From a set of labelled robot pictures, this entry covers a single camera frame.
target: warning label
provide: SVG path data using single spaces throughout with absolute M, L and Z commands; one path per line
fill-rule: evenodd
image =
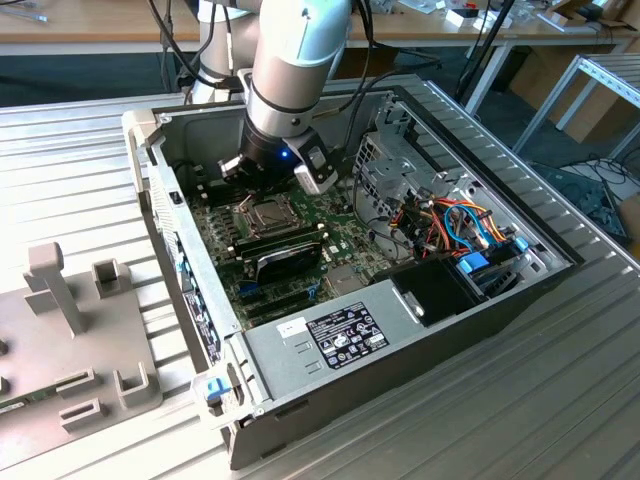
M 389 345 L 363 303 L 307 322 L 307 328 L 334 370 Z

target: metal shelf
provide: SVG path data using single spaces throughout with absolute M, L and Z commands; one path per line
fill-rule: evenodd
M 640 108 L 640 54 L 601 54 L 578 55 L 569 65 L 547 99 L 544 101 L 538 113 L 533 117 L 525 131 L 522 133 L 513 151 L 519 153 L 531 136 L 545 121 L 551 109 L 558 99 L 571 86 L 579 72 L 584 72 L 591 77 L 591 81 L 578 95 L 567 113 L 558 122 L 558 129 L 563 130 L 575 115 L 584 101 L 591 94 L 597 84 L 602 84 L 612 92 L 624 98 L 636 108 Z M 640 133 L 640 124 L 636 125 L 624 140 L 611 152 L 610 158 L 616 158 Z

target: aluminum profile table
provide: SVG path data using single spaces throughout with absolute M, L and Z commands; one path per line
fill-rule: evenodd
M 344 91 L 357 82 L 332 83 Z M 131 266 L 164 403 L 2 472 L 24 478 L 630 478 L 640 468 L 640 266 L 435 85 L 413 94 L 585 264 L 499 335 L 240 472 L 186 392 L 193 375 L 140 221 L 119 115 L 177 96 L 0 110 L 0 215 L 13 251 L 57 238 L 64 273 Z M 418 140 L 446 166 L 427 132 Z M 3 250 L 2 288 L 20 281 Z M 0 444 L 2 426 L 0 424 Z
M 545 121 L 555 103 L 569 86 L 571 86 L 580 72 L 589 75 L 591 80 L 582 92 L 578 94 L 573 104 L 556 125 L 559 130 L 564 130 L 598 84 L 604 85 L 640 109 L 640 54 L 578 55 L 573 59 L 569 68 L 567 68 L 538 110 L 538 113 L 536 113 L 513 146 L 515 153 L 519 153 L 522 150 L 542 122 Z M 640 123 L 629 132 L 622 142 L 611 152 L 609 157 L 617 158 L 639 133 Z

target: sticker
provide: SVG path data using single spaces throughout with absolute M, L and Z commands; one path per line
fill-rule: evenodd
M 22 408 L 26 405 L 25 402 L 16 402 L 16 403 L 12 403 L 11 405 L 7 405 L 4 408 L 0 408 L 0 415 L 2 415 L 3 413 L 7 413 L 10 412 L 11 410 L 16 410 L 18 408 Z
M 307 324 L 304 317 L 298 317 L 293 320 L 289 320 L 288 322 L 281 323 L 277 326 L 277 329 L 282 338 L 289 338 L 298 333 L 306 332 Z
M 312 320 L 306 327 L 334 370 L 389 345 L 363 303 Z

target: motherboard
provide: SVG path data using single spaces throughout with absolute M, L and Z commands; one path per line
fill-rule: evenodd
M 361 225 L 350 192 L 322 196 L 299 186 L 212 206 L 198 198 L 194 220 L 245 330 L 364 288 L 396 263 Z

